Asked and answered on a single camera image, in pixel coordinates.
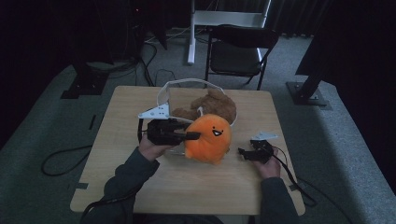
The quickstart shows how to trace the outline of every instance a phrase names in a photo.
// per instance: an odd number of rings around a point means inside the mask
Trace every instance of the plush toy mouth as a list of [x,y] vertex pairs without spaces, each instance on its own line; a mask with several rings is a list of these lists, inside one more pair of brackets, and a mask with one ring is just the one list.
[[222,134],[222,132],[219,132],[219,131],[217,131],[217,130],[212,130],[212,133],[213,133],[215,136],[220,136],[220,135]]

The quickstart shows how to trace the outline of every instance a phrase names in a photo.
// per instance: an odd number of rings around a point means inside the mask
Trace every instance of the gray carpet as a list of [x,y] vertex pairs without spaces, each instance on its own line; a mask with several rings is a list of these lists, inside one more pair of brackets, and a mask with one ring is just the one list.
[[[295,105],[290,97],[285,83],[305,81],[306,77],[294,73],[310,41],[304,37],[281,37],[269,57],[262,84],[262,91],[269,91],[274,97],[295,172],[342,207],[354,223],[396,223],[395,195],[335,87],[320,83],[318,88],[332,110]],[[186,63],[186,38],[168,40],[168,50],[158,43],[153,45],[158,52],[148,70],[157,86],[174,78],[204,78],[205,43],[197,42],[194,65]],[[152,46],[144,47],[146,62],[153,52]],[[73,213],[69,204],[84,162],[72,172],[55,177],[41,173],[41,162],[57,150],[93,143],[115,87],[147,85],[143,67],[139,65],[135,70],[111,74],[100,96],[61,100],[62,92],[69,88],[75,75],[69,66],[52,80],[0,151],[1,224],[78,223],[80,214]],[[209,81],[224,89],[255,90],[258,78],[253,78],[248,85],[244,85],[245,79],[238,77],[211,77]],[[88,151],[82,149],[54,158],[47,169],[61,172]],[[323,194],[304,181],[302,186],[317,199],[318,205],[306,208],[301,223],[347,223],[345,216]]]

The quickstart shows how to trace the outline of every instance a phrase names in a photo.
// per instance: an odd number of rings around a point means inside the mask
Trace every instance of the person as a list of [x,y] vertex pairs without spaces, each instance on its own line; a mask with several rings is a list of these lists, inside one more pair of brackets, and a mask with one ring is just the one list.
[[[123,224],[123,223],[180,223],[180,224],[223,224],[216,216],[195,215],[134,215],[134,192],[138,192],[143,184],[155,174],[160,164],[156,160],[167,149],[173,146],[156,146],[144,134],[139,147],[134,150],[128,160],[120,165],[115,176],[105,185],[104,197],[101,201],[133,196],[118,202],[94,207],[81,220],[83,224]],[[253,161],[262,177],[261,223],[297,223],[298,215],[294,204],[280,178],[280,164],[274,157],[267,163]]]

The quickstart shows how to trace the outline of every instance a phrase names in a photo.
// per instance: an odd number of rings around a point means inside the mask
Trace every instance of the tripod base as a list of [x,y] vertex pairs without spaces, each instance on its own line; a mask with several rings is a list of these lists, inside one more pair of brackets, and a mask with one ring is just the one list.
[[286,85],[288,86],[290,95],[296,105],[317,105],[322,110],[332,110],[329,101],[323,99],[323,96],[318,89],[315,90],[311,97],[306,99],[301,97],[299,94],[301,87],[304,85],[303,82],[287,82]]
[[61,99],[77,99],[80,95],[101,95],[105,88],[108,73],[94,74],[89,82],[81,81],[76,76],[68,91],[64,91]]

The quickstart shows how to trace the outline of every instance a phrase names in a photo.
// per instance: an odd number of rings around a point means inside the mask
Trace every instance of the hand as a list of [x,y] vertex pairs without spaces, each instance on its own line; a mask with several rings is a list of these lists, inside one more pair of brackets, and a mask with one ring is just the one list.
[[[277,155],[278,149],[273,147],[274,155]],[[253,164],[259,170],[262,179],[270,178],[270,177],[280,177],[280,162],[275,159],[275,157],[271,157],[267,163],[262,163],[260,161],[253,161]]]
[[170,149],[174,146],[157,146],[148,140],[148,136],[143,134],[142,141],[139,145],[140,153],[148,159],[148,161],[155,161],[158,157],[165,153],[166,149]]

